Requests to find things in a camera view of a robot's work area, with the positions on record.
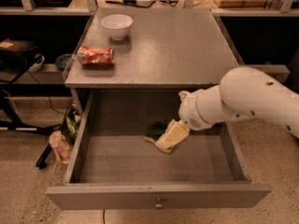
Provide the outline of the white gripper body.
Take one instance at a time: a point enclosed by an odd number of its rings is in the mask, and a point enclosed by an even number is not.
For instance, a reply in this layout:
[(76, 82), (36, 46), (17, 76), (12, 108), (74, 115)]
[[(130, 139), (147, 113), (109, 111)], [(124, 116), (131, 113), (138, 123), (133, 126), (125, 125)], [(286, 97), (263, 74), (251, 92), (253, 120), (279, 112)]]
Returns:
[(191, 130), (201, 131), (209, 129), (212, 124), (206, 122), (200, 115), (197, 100), (202, 90), (191, 92), (184, 103), (180, 102), (178, 115)]

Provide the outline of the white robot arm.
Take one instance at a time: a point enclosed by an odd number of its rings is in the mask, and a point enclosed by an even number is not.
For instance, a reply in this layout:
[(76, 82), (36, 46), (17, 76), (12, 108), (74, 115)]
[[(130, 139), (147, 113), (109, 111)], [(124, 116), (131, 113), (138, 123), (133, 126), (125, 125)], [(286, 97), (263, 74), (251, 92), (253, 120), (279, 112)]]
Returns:
[(260, 119), (299, 137), (299, 94), (255, 68), (241, 66), (206, 90), (179, 93), (179, 120), (171, 120), (154, 142), (170, 152), (191, 130), (209, 129), (224, 121)]

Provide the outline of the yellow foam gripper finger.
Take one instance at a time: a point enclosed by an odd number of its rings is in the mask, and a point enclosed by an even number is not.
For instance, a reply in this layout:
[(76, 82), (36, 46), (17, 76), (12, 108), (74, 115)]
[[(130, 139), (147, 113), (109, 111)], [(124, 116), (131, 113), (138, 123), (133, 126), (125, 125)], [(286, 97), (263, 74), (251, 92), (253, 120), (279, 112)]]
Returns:
[(172, 119), (168, 124), (164, 134), (155, 142), (155, 146), (160, 150), (168, 150), (183, 141), (189, 135), (190, 129), (182, 120)]
[(186, 99), (189, 97), (190, 94), (191, 94), (191, 93), (190, 93), (189, 91), (180, 91), (180, 92), (178, 93), (178, 96), (179, 96), (179, 98), (180, 98), (180, 101), (181, 101), (182, 103), (184, 103), (184, 102), (186, 101)]

